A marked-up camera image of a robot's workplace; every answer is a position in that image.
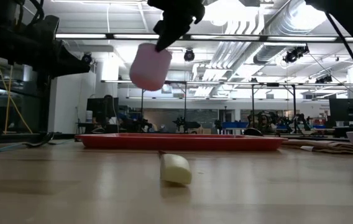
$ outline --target yellow cable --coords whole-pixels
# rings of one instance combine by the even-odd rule
[[[1,76],[2,84],[4,84],[5,90],[6,90],[9,94],[11,94],[11,92],[8,91],[7,84],[6,84],[5,81],[4,81],[4,75],[2,75],[1,68],[0,68],[0,76]],[[17,106],[16,106],[16,103],[15,103],[14,99],[10,98],[10,100],[12,101],[12,104],[14,105],[16,112],[17,112],[17,113],[19,114],[19,116],[21,117],[22,122],[25,124],[25,126],[26,126],[27,129],[30,131],[30,133],[33,134],[32,130],[29,128],[29,125],[26,124],[25,119],[23,119],[23,116],[22,116],[21,112],[19,112],[19,110],[17,109]]]
[[[11,72],[9,73],[9,84],[8,84],[8,90],[11,90],[11,82],[12,82],[12,72],[14,71],[14,67],[11,66]],[[4,134],[7,134],[7,129],[8,129],[8,117],[9,117],[9,102],[11,99],[11,92],[8,91],[8,102],[7,102],[7,115],[5,118],[5,128],[4,128]]]

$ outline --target table surface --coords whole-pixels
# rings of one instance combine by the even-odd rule
[[[353,223],[352,155],[178,154],[187,187],[159,181],[155,151],[71,142],[1,152],[0,223]]]

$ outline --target red tray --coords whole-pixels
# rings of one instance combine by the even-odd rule
[[[276,151],[283,138],[199,134],[84,134],[87,148],[189,151]]]

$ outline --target computer monitor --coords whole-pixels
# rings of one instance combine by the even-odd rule
[[[353,121],[353,99],[329,99],[333,121]]]
[[[117,117],[119,98],[92,98],[87,101],[87,110],[93,112],[96,122],[105,123],[106,118]]]

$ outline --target ceiling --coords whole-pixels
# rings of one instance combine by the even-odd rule
[[[44,11],[46,15],[54,15],[60,18],[58,32],[61,33],[153,33],[152,28],[160,19],[162,11],[149,7],[146,4],[120,5],[120,4],[82,4],[80,2],[56,2],[59,0],[45,0]],[[273,0],[274,5],[264,9],[265,23],[274,15],[287,0]],[[29,1],[25,7],[35,12],[34,6]],[[25,13],[25,22],[29,22],[32,15]],[[341,26],[344,35],[349,35]],[[198,25],[191,25],[191,34],[224,34],[227,25],[215,26],[210,21],[202,21]],[[328,21],[324,21],[314,28],[309,34],[336,35]],[[138,40],[74,40],[68,41],[70,46],[82,45],[112,45],[125,63],[120,73],[124,79],[128,79],[129,66],[131,65],[137,46],[143,42]],[[220,42],[201,41],[177,41],[172,47],[173,60],[171,70],[192,71],[193,62],[185,62],[183,59],[186,48],[192,48],[195,53],[195,61],[210,61],[217,52]],[[340,80],[346,79],[347,67],[352,66],[348,53],[342,44],[308,44],[310,53],[324,67],[331,68],[335,76]],[[305,79],[310,75],[322,71],[323,68],[306,55],[292,66],[285,68],[280,63],[273,62],[260,70],[260,78],[263,82],[283,81],[285,77],[301,77]]]

